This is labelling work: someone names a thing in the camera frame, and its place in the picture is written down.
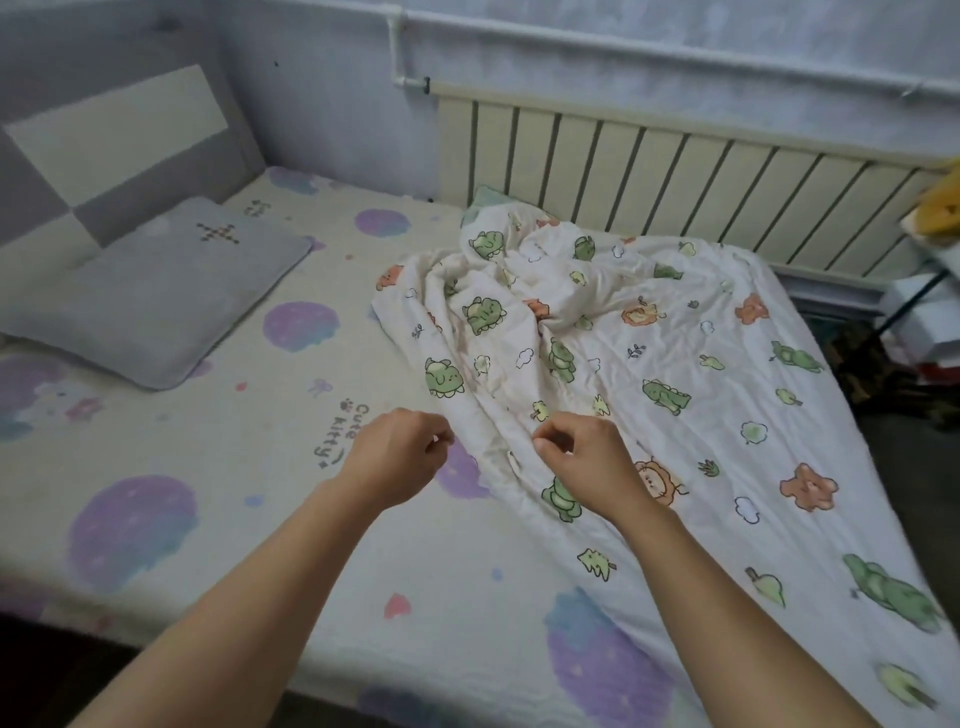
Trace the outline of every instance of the pink heart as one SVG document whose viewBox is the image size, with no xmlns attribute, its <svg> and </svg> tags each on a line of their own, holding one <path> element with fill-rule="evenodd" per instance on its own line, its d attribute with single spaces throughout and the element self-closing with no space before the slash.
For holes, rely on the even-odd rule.
<svg viewBox="0 0 960 728">
<path fill-rule="evenodd" d="M 411 612 L 413 608 L 410 606 L 410 600 L 404 595 L 394 594 L 387 601 L 387 606 L 383 608 L 383 618 L 393 619 L 401 615 L 409 615 Z"/>
</svg>

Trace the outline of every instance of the green dinosaur print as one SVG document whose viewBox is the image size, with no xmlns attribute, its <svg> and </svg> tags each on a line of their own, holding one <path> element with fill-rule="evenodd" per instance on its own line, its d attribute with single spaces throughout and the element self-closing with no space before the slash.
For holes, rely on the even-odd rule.
<svg viewBox="0 0 960 728">
<path fill-rule="evenodd" d="M 482 331 L 493 328 L 501 321 L 507 312 L 503 310 L 500 301 L 494 299 L 482 299 L 477 296 L 473 303 L 464 306 L 464 316 L 467 317 L 467 323 L 473 329 L 473 335 L 479 336 Z"/>
<path fill-rule="evenodd" d="M 500 231 L 481 232 L 473 240 L 470 240 L 470 247 L 480 257 L 490 260 L 503 250 L 503 233 Z"/>
<path fill-rule="evenodd" d="M 557 341 L 556 337 L 550 339 L 550 352 L 546 357 L 546 365 L 550 374 L 567 384 L 573 381 L 573 373 L 577 371 L 570 349 Z"/>
<path fill-rule="evenodd" d="M 590 262 L 593 260 L 593 256 L 596 255 L 596 252 L 596 244 L 593 242 L 593 238 L 589 235 L 578 237 L 576 242 L 573 244 L 573 257 L 575 257 L 577 260 Z"/>
<path fill-rule="evenodd" d="M 941 630 L 939 619 L 946 619 L 933 599 L 905 581 L 889 576 L 880 564 L 864 561 L 848 553 L 843 557 L 857 589 L 884 609 L 896 612 L 927 634 Z"/>
<path fill-rule="evenodd" d="M 656 263 L 654 265 L 654 278 L 655 279 L 673 279 L 680 280 L 684 277 L 684 274 L 678 271 L 671 265 L 665 265 L 664 263 Z"/>
<path fill-rule="evenodd" d="M 824 370 L 823 364 L 802 349 L 784 346 L 779 341 L 772 341 L 770 343 L 773 344 L 774 347 L 774 355 L 770 357 L 770 361 L 779 359 L 787 366 L 800 367 L 815 375 L 820 374 Z"/>
<path fill-rule="evenodd" d="M 668 387 L 658 379 L 646 379 L 643 382 L 643 394 L 661 407 L 666 407 L 676 417 L 680 410 L 686 409 L 690 403 L 690 395 L 680 390 Z"/>
<path fill-rule="evenodd" d="M 553 485 L 545 489 L 540 497 L 557 509 L 557 516 L 564 523 L 573 523 L 573 519 L 580 518 L 584 512 L 558 477 L 554 477 Z"/>
<path fill-rule="evenodd" d="M 465 391 L 464 378 L 449 359 L 427 359 L 423 368 L 426 370 L 426 388 L 434 397 L 453 397 Z"/>
</svg>

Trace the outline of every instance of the yellow stuffed toy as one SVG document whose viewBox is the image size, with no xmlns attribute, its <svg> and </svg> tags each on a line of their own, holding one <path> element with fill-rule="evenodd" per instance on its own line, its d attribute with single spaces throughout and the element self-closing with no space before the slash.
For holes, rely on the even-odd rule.
<svg viewBox="0 0 960 728">
<path fill-rule="evenodd" d="M 953 169 L 945 177 L 921 195 L 914 224 L 920 235 L 934 238 L 960 236 L 960 160 L 953 163 Z"/>
</svg>

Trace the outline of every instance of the white blanket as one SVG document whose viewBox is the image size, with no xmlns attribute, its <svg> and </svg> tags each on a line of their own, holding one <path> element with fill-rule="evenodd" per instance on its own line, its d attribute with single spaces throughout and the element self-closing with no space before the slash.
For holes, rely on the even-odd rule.
<svg viewBox="0 0 960 728">
<path fill-rule="evenodd" d="M 482 210 L 460 248 L 394 266 L 376 314 L 496 495 L 642 649 L 693 693 L 635 558 L 534 451 L 551 411 L 613 419 L 650 491 L 884 725 L 960 721 L 956 636 L 765 264 L 523 204 Z"/>
</svg>

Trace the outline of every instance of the hand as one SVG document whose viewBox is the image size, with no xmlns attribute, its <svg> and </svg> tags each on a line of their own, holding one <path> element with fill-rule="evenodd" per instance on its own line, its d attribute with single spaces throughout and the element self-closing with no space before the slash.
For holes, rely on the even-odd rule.
<svg viewBox="0 0 960 728">
<path fill-rule="evenodd" d="M 581 505 L 614 524 L 629 503 L 657 505 L 610 420 L 554 412 L 534 432 L 534 448 Z"/>
<path fill-rule="evenodd" d="M 446 417 L 399 407 L 357 433 L 335 479 L 386 510 L 419 493 L 446 462 L 452 444 Z"/>
</svg>

